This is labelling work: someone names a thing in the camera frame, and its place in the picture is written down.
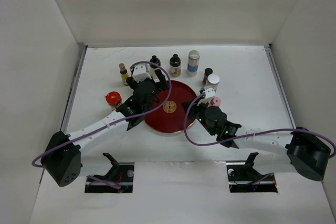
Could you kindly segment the black cap brown spice bottle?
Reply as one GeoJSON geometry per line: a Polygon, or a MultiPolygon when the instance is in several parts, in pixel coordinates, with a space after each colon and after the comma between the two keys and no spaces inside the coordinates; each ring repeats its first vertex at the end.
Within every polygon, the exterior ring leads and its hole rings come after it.
{"type": "Polygon", "coordinates": [[[181,59],[178,54],[174,54],[170,58],[170,70],[169,73],[172,77],[179,77],[181,74],[181,59]]]}

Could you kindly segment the black cap white salt bottle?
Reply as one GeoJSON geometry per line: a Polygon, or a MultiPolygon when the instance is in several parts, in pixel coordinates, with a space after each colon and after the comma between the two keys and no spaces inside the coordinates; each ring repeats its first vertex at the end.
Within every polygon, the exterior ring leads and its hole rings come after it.
{"type": "MultiPolygon", "coordinates": [[[[156,55],[153,55],[150,59],[150,62],[155,64],[155,65],[158,65],[160,66],[161,65],[161,61],[160,59],[156,56],[156,55]]],[[[149,74],[151,75],[151,77],[153,79],[157,79],[157,75],[155,74],[155,70],[157,69],[156,66],[152,65],[152,64],[149,64],[149,74]]]]}

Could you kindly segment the pink lid spice jar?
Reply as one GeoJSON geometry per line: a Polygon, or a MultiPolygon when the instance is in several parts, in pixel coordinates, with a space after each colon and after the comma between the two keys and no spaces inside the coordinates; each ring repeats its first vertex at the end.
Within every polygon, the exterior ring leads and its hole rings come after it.
{"type": "Polygon", "coordinates": [[[210,101],[210,105],[219,107],[221,105],[221,99],[219,97],[212,98],[210,101]]]}

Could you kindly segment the silver lid spice jar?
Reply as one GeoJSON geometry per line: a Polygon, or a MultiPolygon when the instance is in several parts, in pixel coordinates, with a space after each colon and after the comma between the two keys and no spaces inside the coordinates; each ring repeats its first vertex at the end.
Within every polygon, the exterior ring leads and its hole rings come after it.
{"type": "Polygon", "coordinates": [[[215,91],[217,91],[220,82],[220,77],[214,73],[209,74],[206,80],[205,86],[211,86],[215,91]]]}

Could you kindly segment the blue label silver lid jar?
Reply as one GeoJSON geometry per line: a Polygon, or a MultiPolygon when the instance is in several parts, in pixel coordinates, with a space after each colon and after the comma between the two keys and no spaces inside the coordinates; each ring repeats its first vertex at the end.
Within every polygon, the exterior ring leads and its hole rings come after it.
{"type": "Polygon", "coordinates": [[[198,66],[200,60],[200,53],[197,50],[192,50],[188,54],[187,60],[187,74],[190,77],[194,77],[197,75],[198,66]]]}

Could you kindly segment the yellow label small bottle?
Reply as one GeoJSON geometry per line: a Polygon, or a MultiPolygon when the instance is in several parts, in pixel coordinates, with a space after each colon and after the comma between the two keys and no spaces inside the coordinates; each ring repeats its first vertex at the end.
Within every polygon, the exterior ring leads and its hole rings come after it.
{"type": "Polygon", "coordinates": [[[120,63],[119,64],[119,70],[120,70],[120,75],[121,75],[121,79],[122,79],[122,83],[127,86],[127,78],[129,77],[128,75],[128,71],[124,65],[124,63],[120,63]]]}

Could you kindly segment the black cap pepper jar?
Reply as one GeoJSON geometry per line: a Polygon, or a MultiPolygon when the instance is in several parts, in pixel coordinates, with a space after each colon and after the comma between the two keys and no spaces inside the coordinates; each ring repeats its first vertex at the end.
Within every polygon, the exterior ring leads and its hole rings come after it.
{"type": "Polygon", "coordinates": [[[213,73],[212,68],[206,68],[206,69],[204,70],[204,76],[203,76],[203,84],[204,84],[204,85],[206,85],[208,76],[209,76],[210,74],[212,74],[212,73],[213,73]]]}

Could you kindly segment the red lid sauce jar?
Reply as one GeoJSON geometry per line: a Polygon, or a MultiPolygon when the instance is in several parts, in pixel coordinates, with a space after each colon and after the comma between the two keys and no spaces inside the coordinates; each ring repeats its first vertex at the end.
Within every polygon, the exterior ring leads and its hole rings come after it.
{"type": "Polygon", "coordinates": [[[120,93],[116,91],[111,91],[105,96],[106,102],[112,111],[115,111],[118,107],[122,105],[122,97],[120,93]]]}

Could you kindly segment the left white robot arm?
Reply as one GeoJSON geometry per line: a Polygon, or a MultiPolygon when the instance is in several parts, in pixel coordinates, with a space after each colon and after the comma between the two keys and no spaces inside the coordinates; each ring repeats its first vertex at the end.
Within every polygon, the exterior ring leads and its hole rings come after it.
{"type": "Polygon", "coordinates": [[[141,69],[145,64],[141,62],[132,66],[132,76],[127,82],[133,89],[133,95],[116,110],[84,129],[68,134],[58,131],[51,137],[39,160],[59,187],[71,184],[79,176],[88,176],[112,188],[119,188],[118,184],[112,183],[118,175],[118,163],[109,153],[103,154],[110,163],[101,166],[100,175],[94,166],[83,164],[82,156],[108,140],[111,134],[119,136],[138,126],[148,114],[158,110],[155,104],[161,106],[165,103],[158,98],[158,93],[172,91],[169,74],[162,67],[157,67],[154,72],[158,81],[154,81],[146,70],[141,69]]]}

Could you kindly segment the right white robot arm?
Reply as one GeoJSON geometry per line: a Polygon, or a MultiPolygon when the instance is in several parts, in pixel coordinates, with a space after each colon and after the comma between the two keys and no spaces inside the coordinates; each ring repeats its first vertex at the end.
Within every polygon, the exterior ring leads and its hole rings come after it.
{"type": "Polygon", "coordinates": [[[184,120],[197,120],[206,132],[216,137],[214,145],[251,149],[244,163],[244,175],[251,180],[261,174],[298,173],[322,181],[328,162],[335,156],[335,144],[304,127],[258,131],[233,123],[216,106],[184,102],[184,120]]]}

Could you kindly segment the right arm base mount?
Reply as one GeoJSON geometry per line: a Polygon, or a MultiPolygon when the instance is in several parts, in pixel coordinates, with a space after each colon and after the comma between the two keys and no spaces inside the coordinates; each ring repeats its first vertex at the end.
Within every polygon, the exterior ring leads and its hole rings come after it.
{"type": "Polygon", "coordinates": [[[273,173],[261,174],[253,167],[258,153],[251,153],[246,161],[227,162],[227,176],[231,193],[277,193],[273,173]]]}

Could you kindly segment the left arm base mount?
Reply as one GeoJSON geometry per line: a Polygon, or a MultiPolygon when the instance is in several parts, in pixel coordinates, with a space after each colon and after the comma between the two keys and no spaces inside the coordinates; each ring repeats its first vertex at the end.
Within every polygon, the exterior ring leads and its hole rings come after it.
{"type": "Polygon", "coordinates": [[[88,168],[90,173],[86,180],[85,193],[128,194],[133,192],[135,163],[119,163],[111,154],[102,154],[108,162],[93,161],[88,168]]]}

